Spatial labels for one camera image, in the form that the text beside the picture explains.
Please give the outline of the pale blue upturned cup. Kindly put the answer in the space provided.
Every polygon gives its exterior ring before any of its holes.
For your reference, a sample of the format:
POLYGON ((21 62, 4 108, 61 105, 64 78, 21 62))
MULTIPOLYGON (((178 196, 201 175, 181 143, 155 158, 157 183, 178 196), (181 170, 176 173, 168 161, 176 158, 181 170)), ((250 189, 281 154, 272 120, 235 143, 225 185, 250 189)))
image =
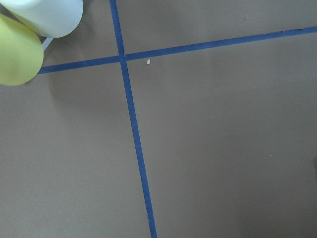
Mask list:
POLYGON ((27 27, 47 38, 70 34, 83 15, 82 0, 2 0, 0 3, 27 27))

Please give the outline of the yellow upturned cup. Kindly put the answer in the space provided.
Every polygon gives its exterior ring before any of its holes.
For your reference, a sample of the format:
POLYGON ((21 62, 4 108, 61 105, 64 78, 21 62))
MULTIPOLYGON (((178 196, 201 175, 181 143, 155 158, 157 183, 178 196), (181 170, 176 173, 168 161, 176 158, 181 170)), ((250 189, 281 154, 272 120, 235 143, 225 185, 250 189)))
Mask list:
POLYGON ((0 15, 0 83, 22 85, 42 67, 44 50, 38 36, 21 23, 0 15))

